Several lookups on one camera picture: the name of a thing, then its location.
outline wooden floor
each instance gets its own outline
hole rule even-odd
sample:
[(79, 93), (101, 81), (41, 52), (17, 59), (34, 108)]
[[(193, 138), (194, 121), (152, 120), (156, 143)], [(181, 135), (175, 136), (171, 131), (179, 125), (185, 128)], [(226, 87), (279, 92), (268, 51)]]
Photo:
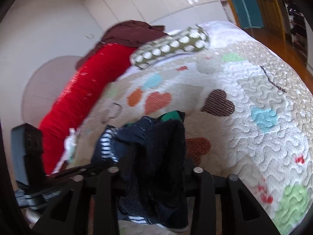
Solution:
[(244, 31), (287, 62), (298, 73), (311, 93), (313, 93), (313, 75), (306, 69), (305, 62), (289, 43), (284, 42), (264, 28), (244, 29)]

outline bed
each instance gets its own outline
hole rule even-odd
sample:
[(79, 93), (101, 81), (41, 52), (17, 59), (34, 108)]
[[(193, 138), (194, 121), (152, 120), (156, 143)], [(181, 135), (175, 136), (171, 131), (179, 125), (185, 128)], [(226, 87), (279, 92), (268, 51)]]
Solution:
[[(287, 235), (312, 204), (313, 96), (288, 64), (235, 25), (200, 26), (209, 49), (144, 71), (131, 67), (106, 87), (81, 126), (72, 165), (89, 163), (106, 124), (180, 110), (188, 155), (211, 174), (238, 175)], [(120, 231), (172, 234), (125, 221)]]

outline metal screw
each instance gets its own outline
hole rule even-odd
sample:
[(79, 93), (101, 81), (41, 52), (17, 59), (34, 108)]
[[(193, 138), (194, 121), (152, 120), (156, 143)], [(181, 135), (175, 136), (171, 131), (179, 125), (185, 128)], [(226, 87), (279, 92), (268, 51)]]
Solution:
[(200, 167), (196, 167), (196, 168), (193, 169), (193, 171), (194, 171), (195, 173), (202, 173), (202, 172), (203, 172), (203, 169), (200, 168)]
[(84, 180), (84, 177), (82, 175), (76, 175), (76, 176), (73, 177), (73, 180), (75, 182), (80, 182), (80, 181)]
[(232, 180), (232, 181), (237, 181), (238, 180), (238, 176), (237, 175), (230, 175), (228, 178), (229, 178), (229, 180)]
[(108, 172), (110, 172), (110, 173), (116, 173), (116, 172), (118, 172), (120, 169), (118, 168), (118, 167), (115, 167), (115, 166), (113, 166), (113, 167), (110, 167), (109, 169), (108, 169)]

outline brown garment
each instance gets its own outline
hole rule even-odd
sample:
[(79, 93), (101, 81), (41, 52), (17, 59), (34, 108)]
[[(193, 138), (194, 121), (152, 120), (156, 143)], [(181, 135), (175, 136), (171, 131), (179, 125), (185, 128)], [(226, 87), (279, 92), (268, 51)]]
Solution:
[(142, 44), (167, 35), (163, 32), (164, 28), (164, 26), (150, 26), (148, 23), (134, 20), (118, 23), (107, 30), (101, 42), (97, 43), (94, 49), (77, 62), (76, 69), (79, 69), (104, 44), (117, 43), (127, 47), (138, 48)]

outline polka dot pillow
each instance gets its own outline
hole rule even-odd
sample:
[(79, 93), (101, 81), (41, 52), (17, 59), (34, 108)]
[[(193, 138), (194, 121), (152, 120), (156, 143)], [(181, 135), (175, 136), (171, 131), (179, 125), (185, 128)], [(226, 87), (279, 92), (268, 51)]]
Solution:
[(147, 69), (156, 62), (184, 53), (199, 52), (209, 42), (208, 33), (198, 25), (175, 35), (165, 36), (140, 46), (130, 56), (132, 65), (141, 70)]

